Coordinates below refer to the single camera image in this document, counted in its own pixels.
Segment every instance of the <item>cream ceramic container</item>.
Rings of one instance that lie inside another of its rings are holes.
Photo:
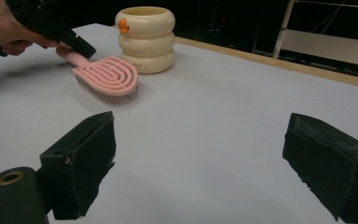
[[[121,58],[134,65],[138,73],[158,73],[173,65],[175,17],[168,9],[125,8],[118,12],[115,23],[120,31]]]

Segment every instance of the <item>hairbrush handle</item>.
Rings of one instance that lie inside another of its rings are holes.
[[[69,63],[72,63],[78,67],[85,67],[90,64],[90,62],[85,57],[75,52],[74,50],[66,47],[65,45],[59,45],[56,48],[56,52],[60,57],[64,58]]]

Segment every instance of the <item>pink hairbrush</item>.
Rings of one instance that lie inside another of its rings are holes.
[[[63,45],[57,47],[56,52],[77,66],[72,71],[79,83],[83,81],[97,92],[108,96],[125,96],[137,89],[138,72],[130,63],[117,57],[110,56],[89,62],[79,53]]]

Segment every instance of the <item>table surface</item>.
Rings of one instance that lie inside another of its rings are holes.
[[[76,32],[98,50],[93,61],[121,53],[112,27]],[[81,120],[113,111],[116,166],[85,217],[49,214],[50,223],[336,223],[282,147],[291,113],[358,139],[358,78],[184,42],[172,68],[140,75],[125,105],[79,87],[53,49],[0,57],[0,172],[39,168],[39,155]]]

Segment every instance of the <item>finger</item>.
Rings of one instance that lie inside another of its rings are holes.
[[[3,49],[26,49],[33,45],[32,42],[27,40],[17,40],[10,43],[7,43],[2,46]]]
[[[60,52],[60,53],[62,53],[62,54],[65,54],[66,52],[68,52],[68,51],[70,51],[70,50],[71,50],[71,48],[68,47],[68,46],[65,45],[65,44],[60,44],[60,45],[57,46],[57,48],[56,48],[56,51],[57,51],[57,52]]]
[[[10,55],[20,55],[33,43],[26,40],[13,41],[2,46],[2,51]]]
[[[28,35],[27,40],[34,42],[37,45],[40,45],[45,48],[56,48],[60,45],[60,42],[58,42],[58,41],[45,38],[44,36],[42,36],[38,33],[32,32],[32,31],[29,31],[29,32],[30,33]]]
[[[19,56],[25,51],[25,49],[4,49],[4,48],[2,48],[2,51],[9,55]]]

